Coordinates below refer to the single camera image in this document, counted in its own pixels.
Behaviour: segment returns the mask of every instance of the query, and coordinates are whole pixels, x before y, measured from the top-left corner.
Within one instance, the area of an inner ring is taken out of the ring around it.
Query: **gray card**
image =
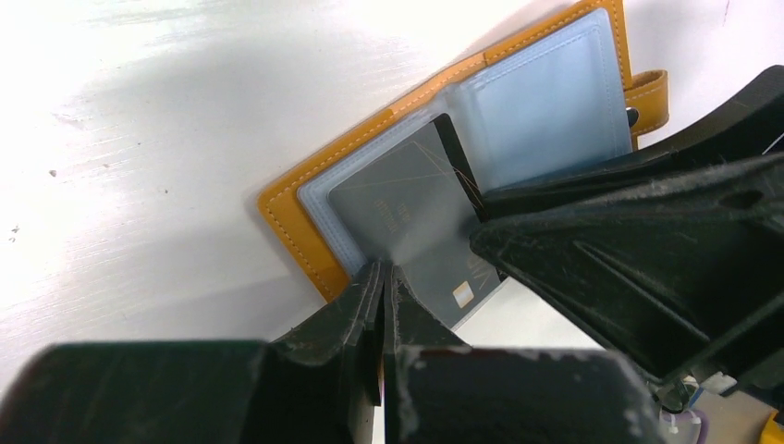
[[[469,248],[480,203],[461,186],[447,156],[461,149],[445,133],[454,129],[442,115],[341,182],[328,199],[365,256],[400,265],[419,301],[453,327],[500,281]]]

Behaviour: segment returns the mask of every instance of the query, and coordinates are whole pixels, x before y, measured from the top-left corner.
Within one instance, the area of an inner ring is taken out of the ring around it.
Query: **white surface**
[[[299,323],[322,300],[256,194],[530,20],[521,3],[0,3],[0,392],[53,341],[272,339]],[[634,71],[671,75],[671,123],[646,142],[784,63],[780,0],[628,0],[627,16]],[[460,334],[590,343],[522,290]]]

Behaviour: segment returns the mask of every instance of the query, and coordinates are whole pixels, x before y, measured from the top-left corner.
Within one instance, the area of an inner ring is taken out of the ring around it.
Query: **yellow part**
[[[765,428],[760,435],[760,444],[784,444],[784,427],[774,421],[777,414],[778,412],[773,412],[767,418]]]
[[[634,146],[638,134],[654,130],[667,122],[667,73],[649,71],[634,77],[631,75],[621,0],[581,0],[556,15],[545,18],[500,43],[445,68],[383,111],[368,118],[295,166],[269,185],[259,196],[259,212],[328,302],[335,299],[346,288],[349,277],[300,205],[297,198],[299,186],[353,153],[412,111],[427,104],[450,83],[465,80],[477,71],[515,54],[598,8],[603,8],[610,16],[627,104],[634,106],[640,112],[638,122],[632,127]]]

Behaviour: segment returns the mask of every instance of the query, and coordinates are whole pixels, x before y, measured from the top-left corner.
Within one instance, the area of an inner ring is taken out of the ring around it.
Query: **wallet stitching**
[[[661,70],[644,71],[631,78],[631,90],[639,90],[652,83],[657,83],[664,76]]]
[[[558,23],[550,26],[546,30],[539,31],[535,35],[533,35],[533,36],[531,36],[531,37],[529,37],[527,39],[524,39],[522,42],[517,43],[514,46],[512,46],[510,48],[507,48],[507,49],[499,52],[496,55],[493,55],[487,61],[488,62],[492,62],[493,60],[496,60],[497,58],[500,58],[500,57],[502,57],[503,55],[505,55],[507,53],[516,51],[518,48],[520,48],[521,46],[524,46],[526,43],[530,42],[531,40],[538,39],[539,37],[541,37],[541,36],[551,32],[553,29],[559,28],[559,27],[563,26],[567,22],[572,22],[575,17],[579,16],[580,14],[584,13],[585,11],[587,11],[587,10],[593,8],[593,7],[596,7],[596,6],[600,5],[601,3],[602,2],[594,2],[594,3],[591,3],[590,5],[586,5],[584,8],[576,11],[574,14],[572,14],[572,15],[566,17],[566,18],[563,18],[561,21],[559,21]],[[612,3],[612,8],[613,8],[613,33],[615,34],[616,42],[620,43],[620,36],[619,36],[619,29],[618,29],[618,8],[616,6],[616,2],[615,1],[612,1],[611,3]],[[622,77],[622,74],[624,72],[624,67],[626,66],[626,64],[624,63],[623,56],[621,54],[618,55],[618,64],[619,64],[619,67],[620,67],[620,72],[621,72],[621,77]]]
[[[595,7],[596,5],[599,5],[599,3],[601,3],[601,2],[595,2],[595,3],[591,3],[590,5],[587,5],[586,7],[584,7],[584,8],[582,8],[582,9],[580,9],[579,11],[575,12],[575,13],[574,13],[574,14],[572,14],[571,16],[569,16],[569,17],[567,17],[567,18],[564,18],[564,19],[562,19],[561,21],[559,21],[559,22],[558,22],[558,23],[556,23],[555,25],[552,25],[552,26],[550,26],[550,27],[549,27],[549,28],[547,28],[546,30],[544,30],[544,31],[540,31],[540,32],[537,32],[537,33],[536,33],[534,36],[532,36],[532,37],[529,37],[528,39],[525,39],[525,40],[523,40],[522,42],[515,44],[515,45],[514,45],[514,46],[512,46],[511,48],[508,48],[508,49],[506,49],[506,50],[504,50],[504,51],[502,51],[502,52],[500,52],[500,53],[498,53],[498,54],[494,55],[493,57],[491,57],[489,60],[486,60],[486,61],[493,61],[493,60],[496,60],[497,58],[500,58],[502,55],[504,55],[504,54],[506,54],[506,53],[509,53],[509,52],[511,52],[511,51],[515,51],[515,50],[517,50],[518,48],[520,48],[520,47],[522,47],[523,45],[525,45],[527,42],[529,42],[529,41],[531,41],[531,40],[533,40],[533,39],[536,39],[536,38],[539,38],[539,37],[541,37],[541,36],[542,36],[542,35],[544,35],[546,32],[551,32],[553,29],[555,29],[555,28],[558,28],[558,27],[561,27],[561,26],[563,26],[563,25],[564,25],[564,23],[567,23],[567,22],[571,22],[571,21],[573,21],[573,19],[574,19],[575,17],[579,16],[580,14],[584,13],[585,11],[587,11],[588,9],[590,9],[590,8],[592,8],[592,7]],[[617,39],[617,40],[616,40],[616,42],[619,42],[619,40],[618,40],[618,38],[619,38],[619,35],[618,35],[618,11],[617,11],[617,9],[616,9],[616,5],[615,5],[615,2],[614,2],[614,1],[612,2],[612,5],[613,5],[613,21],[614,21],[614,28],[615,28],[615,29],[614,29],[614,32],[615,32],[616,39]],[[624,67],[624,64],[623,64],[623,57],[622,57],[621,55],[619,55],[619,56],[618,56],[618,60],[619,60],[619,65],[620,65],[620,68],[621,68],[621,74],[622,74],[622,73],[623,73],[623,67]],[[439,81],[438,83],[436,83],[435,85],[433,85],[431,88],[429,88],[427,91],[423,92],[421,95],[419,95],[418,97],[416,97],[416,98],[412,99],[410,102],[408,102],[407,104],[405,104],[404,106],[402,106],[402,107],[401,107],[401,108],[400,108],[398,111],[396,111],[396,112],[393,112],[391,116],[389,116],[389,117],[385,118],[384,120],[382,120],[381,122],[379,122],[379,123],[378,123],[376,126],[372,127],[371,129],[368,129],[368,130],[367,130],[365,133],[363,133],[363,134],[362,134],[362,136],[358,137],[358,138],[357,138],[355,141],[353,141],[353,142],[350,142],[349,144],[347,144],[346,146],[344,146],[343,148],[341,148],[341,149],[340,149],[339,151],[337,151],[336,153],[332,153],[332,154],[331,154],[329,157],[327,157],[327,158],[326,158],[326,159],[325,159],[323,162],[321,162],[321,163],[320,163],[320,164],[318,164],[317,166],[314,166],[314,167],[313,167],[313,168],[311,168],[309,171],[307,171],[305,174],[303,174],[302,176],[300,176],[299,178],[297,178],[296,180],[294,180],[293,182],[291,182],[291,183],[290,183],[290,184],[289,184],[289,185],[288,185],[286,188],[284,188],[284,189],[283,189],[281,192],[279,192],[278,194],[276,194],[274,197],[270,198],[270,200],[269,200],[269,201],[267,201],[267,203],[265,204],[265,209],[266,209],[266,211],[267,211],[267,214],[269,214],[269,216],[270,216],[270,217],[272,217],[272,219],[275,221],[275,223],[276,223],[276,225],[277,225],[278,229],[280,229],[280,231],[283,233],[283,235],[284,235],[284,236],[286,236],[286,239],[288,239],[288,242],[291,244],[291,246],[292,246],[292,247],[294,247],[294,250],[295,250],[295,251],[297,252],[297,254],[300,256],[300,258],[302,258],[302,261],[305,263],[305,265],[308,267],[308,269],[309,269],[309,270],[310,270],[310,271],[313,273],[313,275],[316,277],[316,279],[319,281],[319,283],[322,285],[322,287],[325,289],[326,293],[327,293],[329,296],[334,296],[334,294],[333,294],[332,290],[331,290],[331,289],[330,289],[330,288],[329,288],[329,287],[326,285],[326,283],[324,282],[324,280],[322,279],[322,277],[321,277],[321,276],[318,274],[318,272],[317,272],[317,271],[316,271],[316,270],[313,268],[313,266],[311,265],[311,263],[308,261],[308,259],[305,257],[305,255],[302,253],[302,250],[300,250],[300,247],[298,247],[298,246],[297,246],[297,244],[294,242],[294,240],[293,240],[293,239],[291,239],[291,236],[289,236],[289,235],[288,235],[288,233],[286,232],[286,229],[283,227],[283,225],[282,225],[282,224],[280,223],[280,221],[277,219],[277,217],[275,216],[275,213],[273,213],[273,211],[272,211],[272,208],[270,207],[270,205],[272,204],[272,202],[273,202],[273,201],[275,201],[275,200],[276,200],[278,197],[280,197],[280,196],[281,196],[281,195],[282,195],[284,192],[286,192],[286,191],[290,190],[290,189],[291,189],[291,187],[294,187],[294,186],[296,186],[298,183],[300,183],[300,182],[302,182],[304,179],[308,178],[308,177],[309,177],[309,176],[310,176],[310,175],[311,175],[311,174],[312,174],[314,171],[321,169],[321,167],[322,167],[324,164],[326,164],[327,162],[329,162],[330,160],[332,160],[333,158],[335,158],[337,155],[339,155],[339,154],[342,154],[344,151],[348,150],[348,149],[349,149],[351,146],[355,145],[355,144],[356,144],[358,141],[360,141],[360,140],[361,140],[361,139],[363,139],[364,137],[366,137],[366,136],[368,136],[368,135],[371,135],[371,134],[373,134],[373,133],[377,132],[377,131],[378,131],[378,129],[379,129],[379,128],[381,128],[382,126],[384,126],[384,125],[385,125],[385,124],[386,124],[386,123],[387,123],[387,122],[388,122],[390,119],[392,119],[393,117],[395,117],[395,116],[396,116],[396,115],[398,115],[399,113],[403,112],[403,111],[404,111],[405,109],[407,109],[408,107],[410,107],[410,106],[412,106],[412,105],[416,104],[417,102],[419,102],[420,100],[422,100],[422,99],[424,98],[424,96],[426,96],[426,95],[428,95],[429,93],[431,93],[431,92],[435,91],[435,90],[436,90],[437,88],[439,88],[441,85],[443,85],[443,84],[445,84],[445,83],[449,82],[450,80],[454,79],[454,78],[455,78],[455,77],[457,77],[459,74],[461,74],[461,73],[463,73],[463,72],[465,72],[465,71],[467,71],[467,70],[469,70],[469,69],[471,69],[471,68],[473,68],[473,67],[475,67],[475,66],[477,66],[477,65],[481,65],[482,63],[485,63],[485,60],[484,60],[484,59],[481,59],[481,60],[479,60],[479,61],[477,61],[477,62],[474,62],[474,63],[472,63],[472,64],[468,65],[467,67],[465,67],[465,68],[463,68],[463,69],[461,69],[461,70],[459,70],[459,71],[455,72],[454,74],[452,74],[451,76],[447,77],[446,79],[443,79],[443,80]]]
[[[586,31],[585,31],[585,32],[583,32],[582,34],[575,35],[574,37],[570,38],[570,39],[569,39],[569,40],[567,40],[566,42],[561,42],[561,43],[559,43],[557,46],[555,46],[555,47],[552,47],[552,48],[548,49],[547,51],[543,52],[543,53],[542,53],[542,54],[540,54],[540,55],[537,55],[537,56],[536,56],[536,57],[534,57],[534,58],[529,58],[529,59],[527,59],[527,60],[523,61],[522,63],[520,63],[519,65],[512,66],[512,67],[510,67],[510,68],[507,68],[506,70],[504,70],[504,71],[501,71],[501,72],[497,73],[495,76],[493,76],[493,77],[490,77],[489,79],[480,79],[480,80],[479,80],[479,79],[477,79],[477,80],[476,80],[476,82],[475,82],[475,83],[474,83],[472,86],[473,86],[474,88],[476,88],[477,90],[481,90],[481,89],[483,89],[484,87],[486,87],[488,84],[490,84],[491,82],[494,82],[494,81],[496,81],[496,80],[498,80],[498,79],[501,79],[501,78],[503,78],[503,77],[506,77],[507,75],[509,75],[509,74],[513,73],[514,71],[516,71],[516,70],[518,70],[518,69],[520,69],[520,68],[523,68],[523,67],[525,67],[526,65],[529,65],[529,64],[531,64],[531,63],[533,63],[533,62],[535,62],[535,61],[539,60],[540,58],[542,58],[542,57],[544,57],[544,56],[549,56],[550,54],[552,54],[552,53],[554,53],[554,52],[556,52],[556,51],[558,51],[558,50],[560,50],[560,49],[564,49],[564,48],[566,48],[567,46],[569,46],[569,45],[571,45],[571,44],[573,44],[573,43],[579,42],[580,40],[584,39],[584,38],[585,38],[585,36],[586,36],[588,33],[590,33],[590,32],[593,32],[593,31],[597,31],[597,30],[596,30],[596,26],[592,27],[590,30],[586,30]]]
[[[655,87],[653,90],[646,91],[646,92],[640,92],[639,94],[637,94],[637,95],[634,95],[633,97],[629,97],[628,99],[626,99],[626,101],[627,101],[627,102],[631,102],[631,101],[633,101],[633,100],[637,100],[637,99],[639,99],[640,97],[645,97],[645,96],[646,96],[646,95],[648,95],[648,94],[653,94],[653,93],[655,93],[655,92],[657,92],[657,91],[661,90],[662,88],[664,88],[664,83],[661,83],[661,84],[659,84],[659,85],[658,85],[658,86],[656,86],[656,87]]]
[[[296,180],[294,180],[293,182],[291,182],[291,183],[290,183],[290,184],[289,184],[289,185],[288,185],[286,188],[284,188],[284,189],[283,189],[281,192],[279,192],[278,194],[276,194],[274,197],[272,197],[272,198],[271,198],[271,199],[270,199],[270,200],[269,200],[269,201],[266,203],[266,205],[265,205],[265,208],[266,208],[266,210],[267,210],[267,214],[269,214],[269,216],[270,216],[270,217],[272,217],[272,219],[275,221],[275,223],[276,223],[277,227],[280,229],[280,231],[283,233],[283,235],[284,235],[284,236],[286,236],[286,239],[288,239],[288,242],[291,244],[291,246],[292,246],[292,247],[294,247],[294,250],[295,250],[295,251],[297,252],[297,254],[300,256],[300,258],[302,258],[302,261],[304,261],[305,265],[306,265],[306,266],[308,267],[308,269],[309,269],[309,270],[310,270],[310,271],[313,273],[313,275],[316,277],[316,279],[319,281],[319,283],[322,285],[322,287],[324,287],[324,289],[326,290],[326,293],[327,293],[329,296],[334,296],[334,294],[333,294],[332,290],[331,290],[331,289],[330,289],[330,288],[329,288],[329,287],[326,285],[326,283],[324,282],[324,280],[322,279],[322,277],[321,277],[321,276],[318,274],[318,272],[317,272],[317,271],[316,271],[316,270],[313,268],[313,266],[311,265],[311,263],[308,261],[308,259],[305,257],[305,255],[302,253],[302,250],[300,250],[300,247],[298,247],[298,246],[297,246],[297,244],[294,242],[294,240],[293,240],[293,239],[291,239],[291,236],[289,236],[289,235],[288,235],[288,233],[286,232],[286,229],[283,227],[283,225],[280,223],[280,221],[279,221],[279,220],[277,220],[277,217],[275,216],[275,213],[273,213],[273,211],[272,211],[272,208],[270,208],[270,205],[272,204],[272,202],[273,202],[274,200],[276,200],[278,197],[280,197],[280,196],[281,196],[281,195],[282,195],[284,192],[286,192],[286,191],[288,191],[288,190],[291,190],[291,187],[294,187],[294,186],[296,186],[298,183],[300,183],[300,182],[302,182],[304,179],[308,178],[308,177],[309,177],[309,176],[310,176],[310,175],[311,175],[311,174],[312,174],[314,171],[316,171],[316,170],[318,170],[318,169],[321,169],[321,167],[323,167],[323,166],[324,166],[324,164],[326,164],[327,162],[329,162],[330,160],[332,160],[333,158],[335,158],[335,156],[337,156],[337,155],[339,155],[339,154],[343,153],[344,151],[348,150],[350,147],[354,146],[354,145],[355,145],[357,142],[359,142],[360,140],[362,140],[362,139],[363,139],[363,138],[365,138],[366,136],[368,136],[368,135],[371,135],[371,134],[373,134],[373,133],[377,132],[377,131],[378,131],[378,129],[379,129],[379,128],[381,128],[382,126],[384,126],[384,124],[386,124],[386,123],[387,123],[387,122],[388,122],[390,119],[392,119],[392,118],[393,118],[393,117],[395,117],[396,115],[400,114],[401,112],[403,112],[405,109],[409,108],[410,106],[413,106],[413,105],[415,105],[417,102],[419,102],[420,100],[422,100],[422,99],[423,99],[423,98],[424,98],[426,95],[428,95],[429,93],[431,93],[431,92],[435,91],[436,89],[440,88],[440,87],[441,87],[441,85],[443,85],[443,84],[445,84],[445,83],[449,82],[450,80],[454,79],[455,77],[457,77],[458,75],[462,74],[463,72],[465,72],[465,71],[467,71],[467,70],[469,70],[469,69],[471,69],[471,68],[473,68],[473,67],[475,67],[475,66],[477,66],[477,65],[481,65],[482,63],[484,63],[484,60],[483,60],[483,59],[482,59],[482,60],[479,60],[479,61],[477,61],[477,62],[474,62],[474,63],[472,63],[472,64],[470,64],[470,65],[468,65],[467,67],[465,67],[465,68],[463,68],[463,69],[461,69],[461,70],[459,70],[459,71],[457,71],[457,72],[453,73],[451,76],[447,77],[446,79],[443,79],[443,80],[439,81],[438,83],[436,83],[435,85],[433,85],[432,87],[430,87],[430,88],[429,88],[427,91],[423,92],[422,94],[420,94],[419,96],[415,97],[414,99],[411,99],[411,101],[410,101],[410,102],[408,102],[407,104],[405,104],[404,106],[402,106],[402,107],[401,107],[401,108],[400,108],[398,111],[396,111],[396,112],[393,112],[391,116],[389,116],[389,117],[385,118],[384,120],[382,120],[381,122],[379,122],[379,123],[378,123],[378,125],[376,125],[376,126],[372,127],[371,129],[368,129],[368,130],[367,130],[365,133],[363,133],[363,134],[362,134],[360,137],[358,137],[356,140],[354,140],[353,142],[350,142],[349,144],[347,144],[346,146],[344,146],[343,148],[341,148],[341,149],[340,149],[339,151],[337,151],[336,153],[332,153],[332,154],[331,154],[329,157],[327,157],[327,158],[326,158],[326,159],[325,159],[325,160],[324,160],[322,163],[318,164],[317,166],[314,166],[314,167],[313,167],[313,168],[311,168],[309,171],[307,171],[305,174],[303,174],[302,176],[300,176],[299,178],[297,178]]]

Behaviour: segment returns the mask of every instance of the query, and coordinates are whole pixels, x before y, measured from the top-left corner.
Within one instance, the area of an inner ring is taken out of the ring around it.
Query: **black plastic part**
[[[406,442],[411,416],[401,398],[398,361],[404,346],[465,346],[465,342],[424,309],[411,294],[403,271],[390,266],[384,298],[384,406],[387,443]]]
[[[782,390],[784,387],[781,386],[782,382],[784,382],[784,348],[766,357],[763,361],[756,363],[754,367],[754,372],[748,375],[748,382],[760,389],[778,389],[782,395],[778,404],[784,407],[784,404],[782,404],[784,402],[784,390]]]
[[[391,442],[665,442],[647,388],[606,351],[403,347],[397,389]]]
[[[0,408],[0,442],[239,442],[267,349],[255,341],[63,345]]]
[[[243,442],[371,441],[387,273],[364,266],[337,299],[270,344]]]
[[[753,383],[784,347],[784,154],[493,220],[472,249],[658,384]]]
[[[571,173],[490,191],[491,218],[534,213],[603,193],[760,154],[784,151],[784,66],[763,71],[722,106],[643,150]]]

